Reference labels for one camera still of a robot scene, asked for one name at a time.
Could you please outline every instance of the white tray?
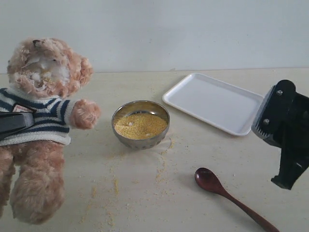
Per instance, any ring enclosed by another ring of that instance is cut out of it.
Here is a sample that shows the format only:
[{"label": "white tray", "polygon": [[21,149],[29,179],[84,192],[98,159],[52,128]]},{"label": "white tray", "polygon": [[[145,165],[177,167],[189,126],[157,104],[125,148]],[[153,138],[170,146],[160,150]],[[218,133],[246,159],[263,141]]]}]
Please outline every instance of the white tray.
[{"label": "white tray", "polygon": [[212,77],[192,73],[163,95],[163,101],[235,136],[245,136],[264,97]]}]

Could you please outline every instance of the light wooden table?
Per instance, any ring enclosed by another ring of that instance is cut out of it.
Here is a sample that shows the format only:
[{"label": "light wooden table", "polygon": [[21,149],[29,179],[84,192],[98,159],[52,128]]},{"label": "light wooden table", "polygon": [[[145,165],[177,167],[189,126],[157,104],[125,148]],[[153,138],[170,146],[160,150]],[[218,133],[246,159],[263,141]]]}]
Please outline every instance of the light wooden table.
[{"label": "light wooden table", "polygon": [[[71,131],[72,143],[65,149],[63,207],[48,223],[28,226],[13,220],[7,206],[0,231],[261,232],[237,206],[196,185],[194,172],[198,167],[213,170],[232,195],[280,231],[308,231],[309,172],[292,191],[272,184],[280,153],[252,132],[231,137],[167,106],[171,127],[157,147],[132,152],[116,139],[111,117],[119,106],[140,99],[162,103],[162,95],[189,73],[95,74],[74,98],[96,100],[103,116],[95,130]],[[298,92],[309,96],[309,69],[200,73],[262,95],[279,80],[290,79]],[[6,75],[2,75],[0,86],[7,83]]]}]

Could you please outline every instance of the spoon handle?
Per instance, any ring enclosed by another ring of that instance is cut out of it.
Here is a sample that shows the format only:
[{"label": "spoon handle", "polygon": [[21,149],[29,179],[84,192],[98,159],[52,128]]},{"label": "spoon handle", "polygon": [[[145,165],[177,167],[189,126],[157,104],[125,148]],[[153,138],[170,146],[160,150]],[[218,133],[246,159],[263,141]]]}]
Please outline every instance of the spoon handle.
[{"label": "spoon handle", "polygon": [[230,201],[232,201],[235,205],[241,208],[246,214],[248,214],[257,224],[259,224],[266,232],[279,232],[279,230],[274,227],[271,223],[269,223],[266,219],[258,215],[252,209],[241,203],[239,200],[235,199],[229,193],[225,193],[223,195]]}]

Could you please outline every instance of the metal bowl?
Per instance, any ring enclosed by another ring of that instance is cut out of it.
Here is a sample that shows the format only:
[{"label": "metal bowl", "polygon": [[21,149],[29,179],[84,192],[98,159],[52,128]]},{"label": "metal bowl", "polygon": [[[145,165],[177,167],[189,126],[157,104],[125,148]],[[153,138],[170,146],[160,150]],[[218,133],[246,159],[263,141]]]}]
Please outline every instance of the metal bowl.
[{"label": "metal bowl", "polygon": [[[162,131],[160,134],[158,134],[155,137],[149,138],[149,139],[129,139],[126,138],[115,130],[115,123],[126,116],[136,114],[136,113],[149,113],[156,115],[163,120],[167,122],[167,127],[164,131]],[[166,136],[168,130],[169,130],[169,113],[168,111],[160,104],[153,102],[153,101],[132,101],[127,104],[124,104],[121,106],[112,116],[112,130],[116,137],[119,139],[120,142],[122,142],[125,146],[137,149],[137,150],[145,150],[152,148],[156,145],[158,145]]]}]

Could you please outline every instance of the bowl rim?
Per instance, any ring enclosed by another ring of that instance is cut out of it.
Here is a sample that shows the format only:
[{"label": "bowl rim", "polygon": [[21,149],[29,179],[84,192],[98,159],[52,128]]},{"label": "bowl rim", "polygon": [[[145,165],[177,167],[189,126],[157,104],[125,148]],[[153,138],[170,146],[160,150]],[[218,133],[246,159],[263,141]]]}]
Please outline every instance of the bowl rim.
[{"label": "bowl rim", "polygon": [[[166,107],[164,107],[162,104],[157,103],[157,102],[155,102],[155,101],[150,101],[150,100],[135,100],[135,101],[130,101],[130,102],[127,102],[127,103],[123,104],[123,105],[120,106],[120,107],[114,112],[114,114],[112,115],[112,121],[111,121],[111,123],[112,123],[112,130],[113,130],[115,133],[117,133],[117,135],[119,135],[119,136],[121,136],[121,137],[123,137],[123,138],[126,138],[126,137],[120,135],[120,134],[116,131],[116,129],[115,129],[115,126],[114,126],[114,123],[113,123],[113,122],[114,122],[115,115],[117,114],[117,112],[118,112],[119,110],[121,110],[121,109],[124,108],[125,106],[127,106],[127,105],[129,105],[129,104],[138,103],[138,102],[150,102],[150,103],[154,103],[154,104],[160,106],[161,108],[163,108],[163,110],[164,110],[164,111],[166,112],[166,114],[168,115],[168,121],[167,121],[167,126],[165,127],[164,131],[162,131],[161,133],[164,133],[167,129],[169,129],[170,115],[169,115],[169,112],[168,112],[168,110],[166,109]],[[158,135],[156,135],[156,136],[154,136],[154,137],[151,137],[151,138],[148,138],[148,139],[130,139],[130,138],[126,138],[126,139],[133,140],[133,141],[146,141],[146,140],[151,140],[151,139],[157,137]]]}]

